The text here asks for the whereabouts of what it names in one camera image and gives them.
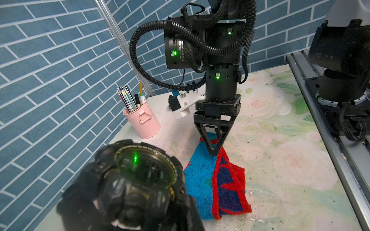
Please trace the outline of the red blue towel cloth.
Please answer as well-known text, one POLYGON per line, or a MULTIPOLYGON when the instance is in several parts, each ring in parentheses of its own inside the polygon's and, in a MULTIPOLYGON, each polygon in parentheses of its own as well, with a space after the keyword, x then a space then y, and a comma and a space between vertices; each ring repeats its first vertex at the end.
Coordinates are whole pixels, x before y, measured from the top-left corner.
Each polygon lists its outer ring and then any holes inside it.
POLYGON ((214 157, 200 138, 185 170, 187 192, 201 219, 220 220, 223 215, 252 213, 246 199, 245 169, 230 162, 224 148, 214 157))

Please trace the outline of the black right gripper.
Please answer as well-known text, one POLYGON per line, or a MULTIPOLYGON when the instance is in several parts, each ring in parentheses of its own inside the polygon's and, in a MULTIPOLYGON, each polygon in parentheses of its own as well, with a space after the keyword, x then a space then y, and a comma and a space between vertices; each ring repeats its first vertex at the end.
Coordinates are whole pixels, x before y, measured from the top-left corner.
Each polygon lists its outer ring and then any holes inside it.
POLYGON ((210 155, 217 156, 234 125, 241 109, 241 95, 226 101, 199 100, 195 103, 194 123, 200 133, 207 151, 210 155), (217 143, 213 144, 215 137, 209 135, 207 129, 214 129, 217 143))

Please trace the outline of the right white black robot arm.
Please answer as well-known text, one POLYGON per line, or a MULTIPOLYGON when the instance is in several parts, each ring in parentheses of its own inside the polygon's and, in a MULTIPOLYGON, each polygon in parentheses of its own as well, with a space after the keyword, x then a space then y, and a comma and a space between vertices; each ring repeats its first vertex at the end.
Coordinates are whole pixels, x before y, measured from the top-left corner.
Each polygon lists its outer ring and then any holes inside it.
POLYGON ((237 118, 241 96, 237 86, 248 76, 247 57, 254 36, 255 1, 210 1, 211 14, 166 21, 165 56, 168 69, 192 69, 199 82, 172 86, 179 94, 169 99, 173 112, 195 105, 194 123, 208 153, 217 156, 237 118))

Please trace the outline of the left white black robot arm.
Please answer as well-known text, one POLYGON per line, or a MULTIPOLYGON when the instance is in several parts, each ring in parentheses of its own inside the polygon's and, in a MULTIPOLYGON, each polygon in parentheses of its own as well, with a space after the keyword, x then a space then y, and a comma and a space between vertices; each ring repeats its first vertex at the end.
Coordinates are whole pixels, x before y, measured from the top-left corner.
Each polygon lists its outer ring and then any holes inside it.
POLYGON ((325 69, 306 85, 330 133, 362 142, 370 133, 370 2, 335 1, 308 59, 325 69))

